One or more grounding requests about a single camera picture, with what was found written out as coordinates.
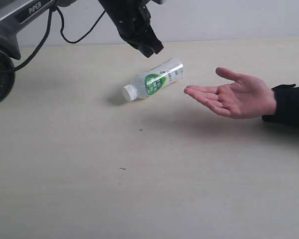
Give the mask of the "person's open bare hand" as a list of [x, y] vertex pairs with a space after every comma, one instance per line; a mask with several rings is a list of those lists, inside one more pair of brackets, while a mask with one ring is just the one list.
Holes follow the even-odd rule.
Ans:
[[276, 113], [275, 93], [263, 80], [223, 67], [216, 68], [215, 73], [232, 83], [220, 86], [189, 85], [184, 93], [215, 114], [230, 119], [254, 119]]

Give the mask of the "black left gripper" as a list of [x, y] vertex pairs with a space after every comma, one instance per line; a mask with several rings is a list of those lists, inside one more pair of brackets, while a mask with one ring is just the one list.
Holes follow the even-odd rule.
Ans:
[[120, 37], [149, 58], [163, 50], [150, 24], [147, 0], [101, 0], [105, 12], [116, 26]]

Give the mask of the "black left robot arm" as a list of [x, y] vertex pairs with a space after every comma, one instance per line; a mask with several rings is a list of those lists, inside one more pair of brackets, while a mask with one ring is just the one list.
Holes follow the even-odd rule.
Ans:
[[[51, 29], [52, 15], [56, 11], [63, 19], [62, 7], [72, 5], [72, 0], [0, 0], [0, 103], [11, 93], [16, 71], [24, 68], [46, 42]], [[103, 14], [116, 26], [119, 36], [134, 49], [149, 58], [163, 50], [163, 44], [151, 27], [151, 14], [147, 0], [101, 0]], [[46, 32], [35, 50], [20, 65], [21, 54], [17, 34], [40, 15], [48, 12]]]

